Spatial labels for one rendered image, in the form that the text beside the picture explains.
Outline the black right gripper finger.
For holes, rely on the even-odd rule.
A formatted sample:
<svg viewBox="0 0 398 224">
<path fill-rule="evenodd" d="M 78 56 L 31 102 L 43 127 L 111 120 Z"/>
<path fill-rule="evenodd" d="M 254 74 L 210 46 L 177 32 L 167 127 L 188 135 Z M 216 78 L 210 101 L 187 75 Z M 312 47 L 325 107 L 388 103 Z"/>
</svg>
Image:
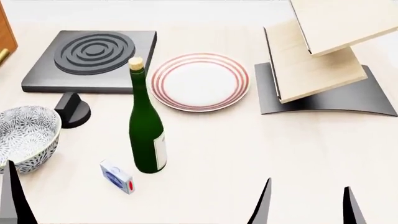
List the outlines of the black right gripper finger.
<svg viewBox="0 0 398 224">
<path fill-rule="evenodd" d="M 367 224 L 349 186 L 343 194 L 343 224 Z"/>
<path fill-rule="evenodd" d="M 258 203 L 247 224 L 267 224 L 272 193 L 272 179 L 268 178 Z"/>
</svg>

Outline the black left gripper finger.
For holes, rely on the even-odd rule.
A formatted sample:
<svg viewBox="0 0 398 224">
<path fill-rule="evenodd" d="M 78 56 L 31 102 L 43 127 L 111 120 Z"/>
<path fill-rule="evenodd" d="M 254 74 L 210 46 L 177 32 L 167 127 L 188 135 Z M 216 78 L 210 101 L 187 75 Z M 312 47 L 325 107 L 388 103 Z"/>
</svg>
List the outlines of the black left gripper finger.
<svg viewBox="0 0 398 224">
<path fill-rule="evenodd" d="M 10 160 L 2 175 L 0 224 L 38 224 L 25 198 L 16 167 Z"/>
</svg>

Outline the black white patterned bowl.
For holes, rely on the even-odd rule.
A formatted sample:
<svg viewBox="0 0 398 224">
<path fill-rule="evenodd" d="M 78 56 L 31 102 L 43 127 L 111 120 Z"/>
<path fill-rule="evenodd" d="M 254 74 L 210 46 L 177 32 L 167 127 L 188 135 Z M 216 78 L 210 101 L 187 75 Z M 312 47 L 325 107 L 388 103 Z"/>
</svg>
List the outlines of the black white patterned bowl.
<svg viewBox="0 0 398 224">
<path fill-rule="evenodd" d="M 0 112 L 0 174 L 6 162 L 26 174 L 45 164 L 57 149 L 60 115 L 43 106 L 20 106 Z"/>
</svg>

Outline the white plate with red rings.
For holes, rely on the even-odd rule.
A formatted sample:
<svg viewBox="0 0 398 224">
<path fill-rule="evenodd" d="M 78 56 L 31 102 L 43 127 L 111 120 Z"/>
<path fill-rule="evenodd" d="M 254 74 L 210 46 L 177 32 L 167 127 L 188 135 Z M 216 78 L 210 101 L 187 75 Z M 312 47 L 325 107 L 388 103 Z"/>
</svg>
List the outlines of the white plate with red rings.
<svg viewBox="0 0 398 224">
<path fill-rule="evenodd" d="M 197 53 L 174 57 L 152 75 L 150 89 L 165 106 L 194 113 L 222 110 L 249 90 L 250 77 L 224 55 Z"/>
</svg>

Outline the small blue white box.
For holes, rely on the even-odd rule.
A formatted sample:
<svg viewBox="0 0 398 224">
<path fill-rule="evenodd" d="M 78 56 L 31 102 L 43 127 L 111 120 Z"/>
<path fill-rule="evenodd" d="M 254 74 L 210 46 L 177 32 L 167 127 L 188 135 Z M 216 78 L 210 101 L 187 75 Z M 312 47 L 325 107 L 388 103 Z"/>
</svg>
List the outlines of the small blue white box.
<svg viewBox="0 0 398 224">
<path fill-rule="evenodd" d="M 125 173 L 122 169 L 108 160 L 102 160 L 99 165 L 105 179 L 110 181 L 126 194 L 133 193 L 135 188 L 131 175 Z"/>
</svg>

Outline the black stove knob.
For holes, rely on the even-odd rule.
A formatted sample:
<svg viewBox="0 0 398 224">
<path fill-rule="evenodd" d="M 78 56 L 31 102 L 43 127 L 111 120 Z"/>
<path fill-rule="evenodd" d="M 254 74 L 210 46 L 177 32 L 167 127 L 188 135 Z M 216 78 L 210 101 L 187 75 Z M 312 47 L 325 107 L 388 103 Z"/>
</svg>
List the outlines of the black stove knob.
<svg viewBox="0 0 398 224">
<path fill-rule="evenodd" d="M 64 93 L 55 111 L 60 115 L 63 129 L 77 128 L 91 117 L 90 106 L 77 93 Z"/>
</svg>

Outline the green wine bottle with cork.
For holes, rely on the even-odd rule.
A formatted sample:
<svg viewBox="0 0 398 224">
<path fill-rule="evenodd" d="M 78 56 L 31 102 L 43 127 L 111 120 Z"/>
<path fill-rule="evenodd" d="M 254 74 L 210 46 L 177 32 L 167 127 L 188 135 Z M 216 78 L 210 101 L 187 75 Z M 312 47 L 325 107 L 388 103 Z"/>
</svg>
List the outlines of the green wine bottle with cork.
<svg viewBox="0 0 398 224">
<path fill-rule="evenodd" d="M 153 174 L 167 163 L 164 126 L 149 99 L 143 59 L 132 57 L 128 65 L 133 89 L 129 138 L 134 163 L 139 171 Z"/>
</svg>

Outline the wooden wine rack black base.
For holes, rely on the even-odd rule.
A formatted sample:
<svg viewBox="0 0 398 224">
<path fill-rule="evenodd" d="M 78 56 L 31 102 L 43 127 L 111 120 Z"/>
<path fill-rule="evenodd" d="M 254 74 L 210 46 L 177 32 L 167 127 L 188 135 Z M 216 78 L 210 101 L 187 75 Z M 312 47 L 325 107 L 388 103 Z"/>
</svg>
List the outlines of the wooden wine rack black base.
<svg viewBox="0 0 398 224">
<path fill-rule="evenodd" d="M 262 114 L 360 111 L 397 116 L 352 46 L 398 30 L 392 0 L 289 0 L 294 18 L 264 28 L 269 61 L 255 66 Z"/>
</svg>

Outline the black flat stove burner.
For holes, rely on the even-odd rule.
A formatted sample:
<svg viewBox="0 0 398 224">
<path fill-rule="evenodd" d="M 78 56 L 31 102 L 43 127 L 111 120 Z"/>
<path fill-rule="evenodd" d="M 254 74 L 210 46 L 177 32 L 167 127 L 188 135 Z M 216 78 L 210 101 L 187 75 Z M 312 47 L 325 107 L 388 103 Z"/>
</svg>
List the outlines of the black flat stove burner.
<svg viewBox="0 0 398 224">
<path fill-rule="evenodd" d="M 22 90 L 131 94 L 127 61 L 141 57 L 149 68 L 156 42 L 153 30 L 62 30 L 22 80 Z"/>
</svg>

